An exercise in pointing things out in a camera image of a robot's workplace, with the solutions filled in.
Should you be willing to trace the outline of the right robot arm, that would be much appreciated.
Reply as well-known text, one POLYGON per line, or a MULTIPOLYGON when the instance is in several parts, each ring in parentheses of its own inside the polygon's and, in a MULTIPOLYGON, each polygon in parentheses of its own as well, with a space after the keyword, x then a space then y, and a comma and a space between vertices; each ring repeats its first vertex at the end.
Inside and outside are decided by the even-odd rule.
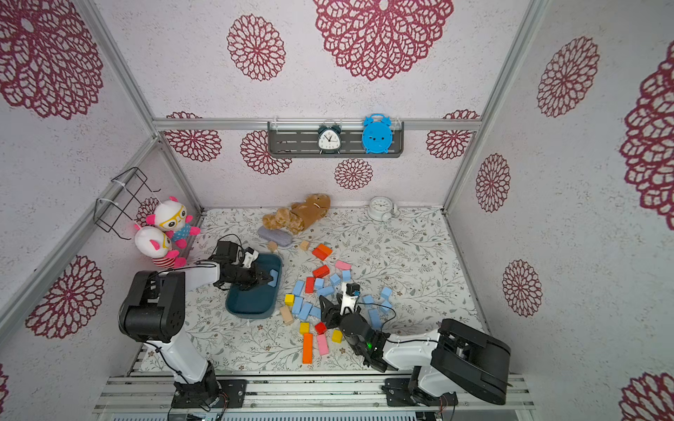
POLYGON ((384 333, 358 307, 343 309, 342 298, 319 302, 321 321, 338 328, 365 367, 412 371, 405 392, 411 402, 448 405, 449 396, 463 390, 486 403, 506 403, 511 348, 505 342, 454 319, 428 333, 384 333))

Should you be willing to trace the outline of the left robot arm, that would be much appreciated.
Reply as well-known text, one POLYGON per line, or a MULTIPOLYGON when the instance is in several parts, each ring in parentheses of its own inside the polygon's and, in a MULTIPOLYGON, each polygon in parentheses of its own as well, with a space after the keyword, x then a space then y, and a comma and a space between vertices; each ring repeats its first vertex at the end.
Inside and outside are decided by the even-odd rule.
POLYGON ((184 330, 186 293, 212 285, 231 286, 228 303, 239 315, 268 317, 274 308, 283 261, 251 247, 220 240, 212 254, 182 268, 143 270, 132 280, 119 309, 119 330, 156 352, 174 376, 180 397, 214 400, 222 393, 212 363, 184 330))

